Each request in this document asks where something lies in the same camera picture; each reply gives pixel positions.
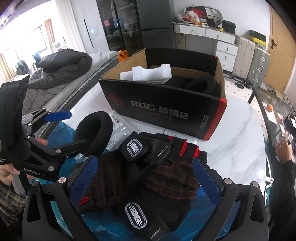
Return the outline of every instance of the folded gray quilt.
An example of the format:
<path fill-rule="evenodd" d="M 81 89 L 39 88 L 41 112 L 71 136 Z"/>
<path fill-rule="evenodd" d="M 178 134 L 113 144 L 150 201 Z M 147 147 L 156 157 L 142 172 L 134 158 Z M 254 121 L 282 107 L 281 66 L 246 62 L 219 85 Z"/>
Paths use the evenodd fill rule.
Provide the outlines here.
<path fill-rule="evenodd" d="M 83 52 L 63 49 L 39 62 L 41 68 L 30 77 L 22 114 L 42 108 L 70 82 L 87 73 L 92 58 Z"/>

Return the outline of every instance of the white marble table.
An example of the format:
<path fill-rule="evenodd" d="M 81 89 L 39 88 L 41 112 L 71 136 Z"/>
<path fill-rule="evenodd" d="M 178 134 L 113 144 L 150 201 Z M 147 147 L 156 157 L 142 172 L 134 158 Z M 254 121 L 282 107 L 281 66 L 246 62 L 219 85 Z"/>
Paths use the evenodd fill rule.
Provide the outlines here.
<path fill-rule="evenodd" d="M 187 139 L 208 153 L 208 165 L 222 178 L 237 184 L 257 181 L 262 193 L 265 187 L 265 144 L 258 114 L 243 100 L 227 95 L 225 113 L 209 141 L 170 131 L 142 121 L 124 117 L 131 128 L 150 133 L 164 133 Z M 64 123 L 76 129 L 79 122 L 95 111 L 110 113 L 100 84 L 96 84 L 71 110 L 73 116 Z"/>

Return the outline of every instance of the glove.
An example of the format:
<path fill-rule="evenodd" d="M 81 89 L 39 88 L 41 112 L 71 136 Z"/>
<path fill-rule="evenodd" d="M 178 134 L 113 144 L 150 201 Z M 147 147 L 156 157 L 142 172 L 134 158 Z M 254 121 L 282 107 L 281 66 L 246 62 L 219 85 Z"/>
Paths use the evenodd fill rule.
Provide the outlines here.
<path fill-rule="evenodd" d="M 199 156 L 206 163 L 207 153 L 180 138 L 154 136 L 173 140 L 172 150 L 157 167 L 147 171 L 117 209 L 130 230 L 145 240 L 158 241 L 175 231 L 190 210 L 199 188 L 192 160 Z"/>
<path fill-rule="evenodd" d="M 146 172 L 170 152 L 171 141 L 133 132 L 113 152 L 98 158 L 98 170 L 77 209 L 80 213 L 119 204 Z"/>

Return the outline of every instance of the hand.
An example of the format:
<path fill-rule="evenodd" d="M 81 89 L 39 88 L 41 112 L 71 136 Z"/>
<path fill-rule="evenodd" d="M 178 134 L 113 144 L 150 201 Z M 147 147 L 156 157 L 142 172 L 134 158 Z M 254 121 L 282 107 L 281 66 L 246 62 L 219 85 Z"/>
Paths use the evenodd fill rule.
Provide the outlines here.
<path fill-rule="evenodd" d="M 292 159 L 292 149 L 288 146 L 288 142 L 285 137 L 281 138 L 276 144 L 276 155 L 282 165 Z"/>
<path fill-rule="evenodd" d="M 48 144 L 47 140 L 40 138 L 36 138 L 36 140 L 45 146 Z M 11 163 L 0 166 L 0 181 L 9 187 L 14 182 L 12 174 L 19 175 L 20 172 L 16 170 Z"/>

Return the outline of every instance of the blue mat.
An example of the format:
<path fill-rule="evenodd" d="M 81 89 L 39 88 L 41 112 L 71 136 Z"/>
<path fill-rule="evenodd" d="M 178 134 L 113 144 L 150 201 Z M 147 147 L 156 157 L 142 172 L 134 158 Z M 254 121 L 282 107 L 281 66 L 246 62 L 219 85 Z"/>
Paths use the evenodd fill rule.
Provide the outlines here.
<path fill-rule="evenodd" d="M 55 130 L 48 138 L 48 147 L 53 148 L 59 145 L 70 143 L 74 140 L 74 130 L 60 122 Z M 77 162 L 84 161 L 71 158 L 63 164 L 59 177 L 68 177 L 72 168 Z M 41 184 L 51 183 L 49 181 L 40 180 Z M 72 236 L 66 227 L 66 224 L 60 214 L 60 211 L 55 202 L 52 202 L 52 208 L 63 232 L 70 237 Z M 195 200 L 192 202 L 191 209 L 176 231 L 168 233 L 163 241 L 191 241 L 198 232 L 202 229 L 204 224 L 215 210 L 216 206 L 211 204 L 207 199 L 203 189 L 200 187 Z M 221 230 L 219 237 L 226 235 L 232 225 L 236 212 L 239 208 L 239 202 L 234 203 L 232 211 Z M 122 240 L 122 241 L 138 241 L 139 238 L 135 236 L 121 220 L 119 214 L 112 208 L 105 208 L 101 211 L 89 212 L 82 215 L 82 218 L 90 230 L 100 241 Z"/>

